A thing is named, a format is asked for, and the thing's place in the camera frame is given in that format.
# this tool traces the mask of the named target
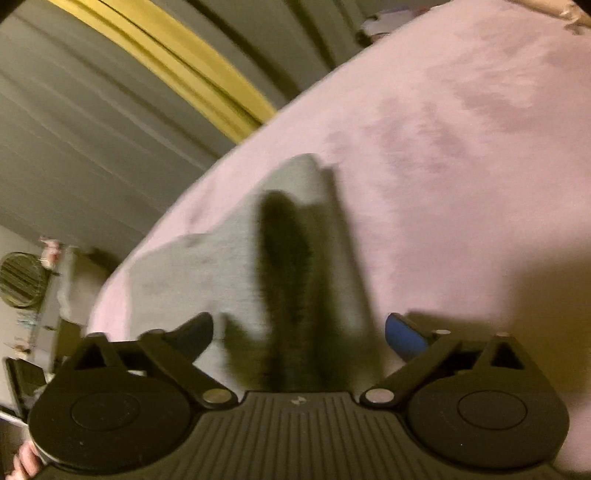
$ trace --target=gray cloth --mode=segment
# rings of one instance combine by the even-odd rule
[[[348,354],[340,358],[352,389],[370,386],[382,373],[374,323],[338,201],[311,155],[296,157],[270,174],[211,232],[187,235],[133,265],[129,279],[131,336],[152,328],[173,330],[198,312],[211,312],[214,342],[196,365],[243,393],[248,386],[238,382],[228,368],[223,335],[228,318],[256,342],[270,334],[256,265],[259,207],[265,193],[272,190],[285,193],[298,207],[323,209],[328,286],[337,322],[332,334],[346,345]]]

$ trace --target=black circular joint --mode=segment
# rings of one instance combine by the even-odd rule
[[[57,376],[29,415],[31,437],[46,461],[99,475],[155,462],[183,442],[190,425],[181,391],[117,368]]]
[[[566,407],[545,381],[505,368],[426,385],[410,400],[407,419],[427,449],[487,470],[551,461],[569,429]]]
[[[132,395],[98,392],[87,395],[72,407],[72,418],[87,430],[108,432],[129,425],[139,415],[141,405]]]
[[[488,430],[516,427],[527,415],[527,408],[518,397],[497,391],[470,393],[460,400],[457,410],[466,422]]]

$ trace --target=gray towel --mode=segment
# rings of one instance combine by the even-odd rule
[[[311,240],[314,255],[322,255],[322,260],[314,261],[321,265],[316,276],[325,279],[314,280],[314,274],[307,278],[319,282],[320,289],[326,288],[326,294],[320,296],[324,303],[318,302],[318,294],[311,296],[316,298],[312,304],[325,311],[308,316],[299,329],[291,331],[296,335],[314,331],[316,341],[308,346],[303,341],[289,346],[278,340],[278,335],[283,339],[290,336],[274,330],[270,320],[277,312],[269,312],[268,290],[261,283],[262,278],[268,278],[261,272],[261,209],[273,191],[293,203],[305,224],[304,236],[308,241],[316,236]],[[297,389],[307,381],[310,389],[321,388],[319,385],[327,384],[326,378],[319,381],[308,374],[293,375],[298,364],[308,365],[304,371],[310,373],[312,360],[307,355],[315,352],[322,352],[320,362],[331,362],[323,368],[324,376],[333,373],[330,387],[346,384],[359,391],[378,380],[382,372],[374,323],[349,241],[323,172],[311,155],[296,157],[262,181],[216,229],[187,235],[133,265],[131,335],[152,328],[172,330],[196,313],[208,311],[215,319],[214,342],[196,365],[237,394],[268,386],[264,375],[269,373],[269,357],[273,355],[280,360],[283,374],[291,378],[282,384],[285,389]],[[329,319],[330,325],[314,325],[314,319]],[[273,349],[281,352],[273,354]]]

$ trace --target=pink surface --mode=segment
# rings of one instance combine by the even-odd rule
[[[92,329],[125,339],[134,260],[206,232],[269,171],[312,152],[336,170],[377,326],[419,310],[515,334],[570,409],[558,465],[591,470],[589,59],[591,38],[503,0],[425,14],[179,198],[103,289]]]

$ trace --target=ribbed black surface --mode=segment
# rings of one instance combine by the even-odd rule
[[[417,447],[391,413],[356,405],[349,394],[248,395],[238,408],[202,417],[188,441],[138,480],[553,480],[549,466],[485,475],[446,465]],[[40,476],[81,478],[47,469]]]

